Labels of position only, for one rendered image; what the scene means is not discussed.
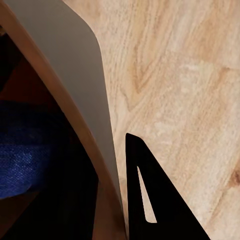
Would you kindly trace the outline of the can of soda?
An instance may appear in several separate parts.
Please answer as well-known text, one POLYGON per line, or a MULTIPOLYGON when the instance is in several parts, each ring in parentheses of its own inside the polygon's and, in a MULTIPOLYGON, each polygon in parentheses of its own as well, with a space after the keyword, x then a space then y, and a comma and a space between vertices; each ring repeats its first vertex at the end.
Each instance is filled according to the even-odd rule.
POLYGON ((42 190, 72 144, 54 107, 0 99, 0 199, 42 190))
POLYGON ((61 107, 23 54, 5 84, 0 99, 54 107, 64 116, 61 107))

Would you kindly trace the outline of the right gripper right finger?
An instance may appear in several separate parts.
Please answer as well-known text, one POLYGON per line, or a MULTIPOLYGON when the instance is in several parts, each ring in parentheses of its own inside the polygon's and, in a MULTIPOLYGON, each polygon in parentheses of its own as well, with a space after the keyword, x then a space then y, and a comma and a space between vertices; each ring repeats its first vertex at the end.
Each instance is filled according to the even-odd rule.
POLYGON ((129 240, 211 240, 138 136, 125 135, 129 240), (140 170, 157 223, 146 220, 140 170))

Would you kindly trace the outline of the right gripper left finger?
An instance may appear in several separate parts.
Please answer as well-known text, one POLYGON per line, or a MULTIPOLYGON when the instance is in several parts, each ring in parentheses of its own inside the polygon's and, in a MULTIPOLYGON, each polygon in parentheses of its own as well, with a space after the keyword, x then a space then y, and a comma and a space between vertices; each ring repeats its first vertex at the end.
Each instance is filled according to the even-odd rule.
POLYGON ((81 143, 1 240, 92 240, 98 185, 81 143))

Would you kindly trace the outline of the trash can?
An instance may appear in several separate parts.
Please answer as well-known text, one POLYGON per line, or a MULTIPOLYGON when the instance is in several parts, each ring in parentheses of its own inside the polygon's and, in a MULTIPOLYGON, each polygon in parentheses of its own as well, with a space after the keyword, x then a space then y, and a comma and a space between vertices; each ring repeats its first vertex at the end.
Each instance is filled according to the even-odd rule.
MULTIPOLYGON (((127 240, 101 49, 62 0, 0 0, 0 94, 24 55, 99 177, 92 240, 127 240)), ((41 190, 0 199, 0 240, 41 190)))

